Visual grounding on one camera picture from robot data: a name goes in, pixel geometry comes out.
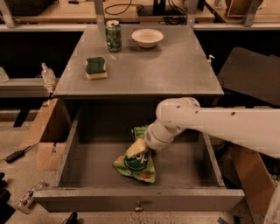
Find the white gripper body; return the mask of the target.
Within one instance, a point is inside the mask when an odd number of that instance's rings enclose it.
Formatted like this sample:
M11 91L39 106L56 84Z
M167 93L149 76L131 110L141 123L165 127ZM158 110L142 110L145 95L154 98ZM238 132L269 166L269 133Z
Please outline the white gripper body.
M174 138L183 131L184 129L178 127L165 127L159 120L156 120L144 132L144 141L150 149L155 152L160 152L167 148L173 142Z

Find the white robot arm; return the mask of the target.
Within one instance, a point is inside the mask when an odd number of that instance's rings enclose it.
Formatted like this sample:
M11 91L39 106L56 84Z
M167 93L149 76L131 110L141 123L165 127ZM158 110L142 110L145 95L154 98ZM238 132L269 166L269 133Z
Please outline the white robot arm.
M279 108L202 108L192 97L161 101L143 143L131 145L127 156L133 158L149 149L161 151L187 129L280 158Z

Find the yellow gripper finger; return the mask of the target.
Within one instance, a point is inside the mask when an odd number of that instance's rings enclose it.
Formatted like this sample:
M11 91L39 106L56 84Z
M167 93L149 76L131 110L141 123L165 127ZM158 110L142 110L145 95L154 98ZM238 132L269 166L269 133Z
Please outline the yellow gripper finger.
M142 138L138 138L127 150L127 158L133 158L136 155L143 154L148 150L145 141Z

